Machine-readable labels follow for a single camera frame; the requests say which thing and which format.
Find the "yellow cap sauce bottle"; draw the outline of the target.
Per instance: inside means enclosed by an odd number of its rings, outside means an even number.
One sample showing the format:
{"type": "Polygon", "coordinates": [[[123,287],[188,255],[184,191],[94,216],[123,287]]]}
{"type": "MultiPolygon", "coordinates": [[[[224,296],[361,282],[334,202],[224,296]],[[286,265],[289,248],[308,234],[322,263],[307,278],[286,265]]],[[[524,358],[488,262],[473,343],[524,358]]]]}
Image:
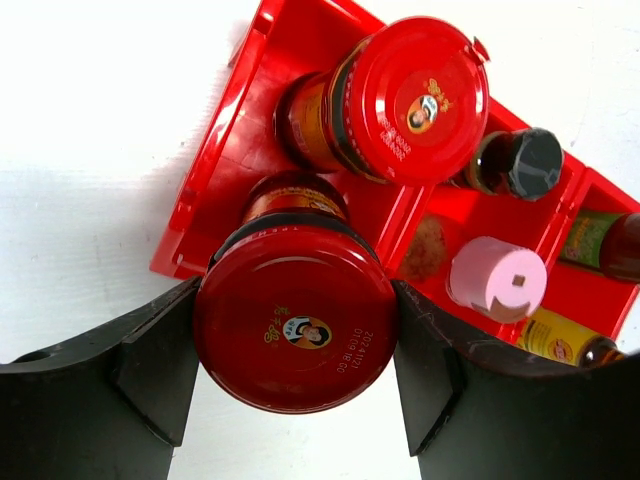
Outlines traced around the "yellow cap sauce bottle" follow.
{"type": "Polygon", "coordinates": [[[582,209],[559,258],[617,281],[639,283],[639,214],[582,209]]]}

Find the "small yellow label bottle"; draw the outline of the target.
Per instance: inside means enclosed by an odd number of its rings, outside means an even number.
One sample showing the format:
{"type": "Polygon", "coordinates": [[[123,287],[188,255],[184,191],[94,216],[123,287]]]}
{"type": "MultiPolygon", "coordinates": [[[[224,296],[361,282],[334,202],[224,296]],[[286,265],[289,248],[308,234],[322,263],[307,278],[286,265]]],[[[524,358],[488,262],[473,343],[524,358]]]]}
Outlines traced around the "small yellow label bottle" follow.
{"type": "Polygon", "coordinates": [[[516,346],[578,368],[594,368],[626,357],[613,340],[543,307],[523,325],[516,346]]]}

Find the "pink cap spice jar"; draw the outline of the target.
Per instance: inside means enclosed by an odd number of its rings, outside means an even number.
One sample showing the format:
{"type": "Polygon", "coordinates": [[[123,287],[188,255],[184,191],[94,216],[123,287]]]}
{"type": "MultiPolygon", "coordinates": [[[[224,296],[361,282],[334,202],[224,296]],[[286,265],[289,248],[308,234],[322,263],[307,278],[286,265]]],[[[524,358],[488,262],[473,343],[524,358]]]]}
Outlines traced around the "pink cap spice jar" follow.
{"type": "Polygon", "coordinates": [[[472,237],[452,219],[420,220],[397,278],[500,324],[515,324],[540,306],[547,269],[534,251],[492,236],[472,237]]]}

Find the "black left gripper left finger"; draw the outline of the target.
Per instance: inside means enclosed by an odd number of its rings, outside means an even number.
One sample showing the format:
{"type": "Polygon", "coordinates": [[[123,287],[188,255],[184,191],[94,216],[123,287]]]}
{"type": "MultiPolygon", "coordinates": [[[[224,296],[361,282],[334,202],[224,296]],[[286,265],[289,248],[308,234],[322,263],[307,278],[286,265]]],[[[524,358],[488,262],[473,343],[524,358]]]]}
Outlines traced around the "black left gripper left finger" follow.
{"type": "Polygon", "coordinates": [[[199,284],[2,365],[2,478],[167,478],[199,364],[199,284]]]}

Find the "black cap spice jar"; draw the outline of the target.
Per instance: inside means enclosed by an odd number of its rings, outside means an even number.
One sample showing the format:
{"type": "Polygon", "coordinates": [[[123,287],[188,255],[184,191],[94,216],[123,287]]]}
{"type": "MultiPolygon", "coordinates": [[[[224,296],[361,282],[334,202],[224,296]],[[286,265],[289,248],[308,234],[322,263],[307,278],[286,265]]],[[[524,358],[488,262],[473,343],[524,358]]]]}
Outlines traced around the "black cap spice jar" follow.
{"type": "Polygon", "coordinates": [[[563,166],[564,150],[552,132],[496,131],[481,141],[461,178],[466,187],[488,195],[536,201],[558,184],[563,166]]]}

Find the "red lid sauce jar front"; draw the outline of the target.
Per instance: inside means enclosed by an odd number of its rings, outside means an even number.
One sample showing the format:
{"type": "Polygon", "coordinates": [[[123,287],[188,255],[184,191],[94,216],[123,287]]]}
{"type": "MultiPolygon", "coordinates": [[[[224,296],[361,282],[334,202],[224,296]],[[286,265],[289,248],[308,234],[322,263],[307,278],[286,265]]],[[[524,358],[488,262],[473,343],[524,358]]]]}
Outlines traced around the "red lid sauce jar front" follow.
{"type": "Polygon", "coordinates": [[[398,20],[359,41],[331,70],[290,84],[274,112],[278,139],[318,172],[425,186],[458,172],[489,116],[478,39],[433,17],[398,20]]]}

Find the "red lid sauce jar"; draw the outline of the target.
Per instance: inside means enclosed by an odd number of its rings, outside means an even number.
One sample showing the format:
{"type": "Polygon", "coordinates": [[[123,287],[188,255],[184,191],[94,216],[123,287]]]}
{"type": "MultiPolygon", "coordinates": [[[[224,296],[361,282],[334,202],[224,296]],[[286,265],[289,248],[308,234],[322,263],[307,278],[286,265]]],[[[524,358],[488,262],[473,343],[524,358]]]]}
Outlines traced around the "red lid sauce jar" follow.
{"type": "Polygon", "coordinates": [[[478,39],[433,17],[398,20],[359,41],[331,70],[290,84],[274,112],[278,139],[318,172],[425,186],[458,172],[489,116],[478,39]]]}
{"type": "Polygon", "coordinates": [[[378,379],[397,333],[394,289],[340,192],[303,171],[260,180],[196,296],[209,376],[261,410],[325,411],[378,379]]]}

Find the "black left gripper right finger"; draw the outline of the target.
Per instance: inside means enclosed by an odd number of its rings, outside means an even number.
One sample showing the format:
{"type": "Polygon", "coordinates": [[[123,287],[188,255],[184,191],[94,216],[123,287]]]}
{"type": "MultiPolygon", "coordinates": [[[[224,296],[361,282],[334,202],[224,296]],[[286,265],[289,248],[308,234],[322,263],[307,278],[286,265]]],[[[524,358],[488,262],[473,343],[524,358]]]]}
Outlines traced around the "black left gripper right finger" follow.
{"type": "Polygon", "coordinates": [[[425,479],[635,479],[639,358],[573,368],[513,347],[405,282],[394,354],[425,479]]]}

